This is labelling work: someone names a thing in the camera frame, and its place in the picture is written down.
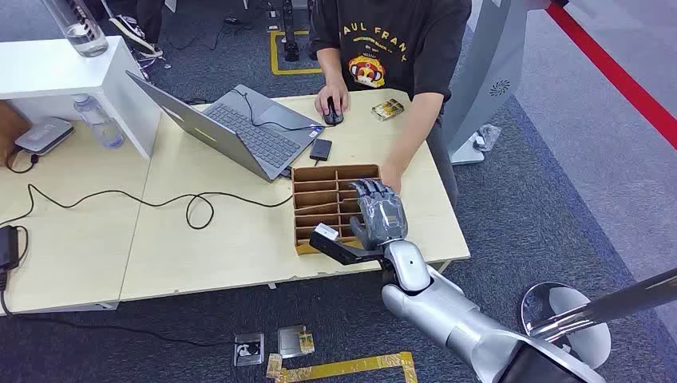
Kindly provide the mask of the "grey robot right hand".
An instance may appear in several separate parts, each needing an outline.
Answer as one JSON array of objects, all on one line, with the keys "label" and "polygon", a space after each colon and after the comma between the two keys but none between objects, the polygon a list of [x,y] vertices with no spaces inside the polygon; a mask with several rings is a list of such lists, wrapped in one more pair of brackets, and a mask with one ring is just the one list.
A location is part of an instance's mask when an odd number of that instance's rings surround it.
[{"label": "grey robot right hand", "polygon": [[358,193],[362,219],[350,218],[350,229],[365,250],[404,239],[408,223],[398,194],[379,180],[359,179],[349,183]]}]

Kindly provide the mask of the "person's right hand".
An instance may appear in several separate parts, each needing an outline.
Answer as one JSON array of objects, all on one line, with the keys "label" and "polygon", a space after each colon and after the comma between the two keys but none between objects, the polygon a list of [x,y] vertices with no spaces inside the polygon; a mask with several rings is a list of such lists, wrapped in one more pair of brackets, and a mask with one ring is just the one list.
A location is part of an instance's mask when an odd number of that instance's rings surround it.
[{"label": "person's right hand", "polygon": [[316,95],[315,109],[320,115],[324,116],[330,113],[330,98],[333,100],[331,103],[337,115],[343,114],[350,107],[350,94],[345,81],[341,77],[326,80],[326,84]]}]

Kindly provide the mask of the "person's left hand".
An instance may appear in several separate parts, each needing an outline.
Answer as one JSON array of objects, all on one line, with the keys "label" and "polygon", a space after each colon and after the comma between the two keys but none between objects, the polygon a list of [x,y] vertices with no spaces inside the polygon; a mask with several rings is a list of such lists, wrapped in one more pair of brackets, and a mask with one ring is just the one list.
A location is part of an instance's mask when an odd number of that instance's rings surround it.
[{"label": "person's left hand", "polygon": [[380,167],[380,171],[382,182],[399,194],[402,189],[402,175],[404,172],[402,167],[388,160]]}]

